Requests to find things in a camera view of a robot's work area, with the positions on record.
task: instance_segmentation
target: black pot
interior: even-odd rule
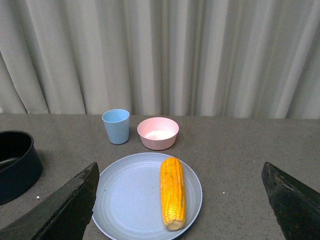
[[[25,193],[42,171],[34,139],[29,133],[0,132],[0,205]]]

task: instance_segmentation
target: corn on the cob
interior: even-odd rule
[[[175,157],[169,157],[161,164],[160,194],[165,227],[181,229],[186,220],[186,191],[183,167]]]

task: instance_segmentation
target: white curtain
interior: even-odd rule
[[[0,0],[0,113],[320,118],[319,0]]]

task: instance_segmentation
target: blue cup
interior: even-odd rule
[[[124,144],[129,139],[130,113],[124,109],[113,109],[102,115],[108,138],[113,144]]]

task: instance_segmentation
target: plastic plate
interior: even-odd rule
[[[160,165],[168,157],[145,152],[126,156],[108,166],[99,178],[92,219],[112,240],[172,240],[197,218],[203,199],[201,183],[183,161],[186,219],[170,231],[162,220]]]

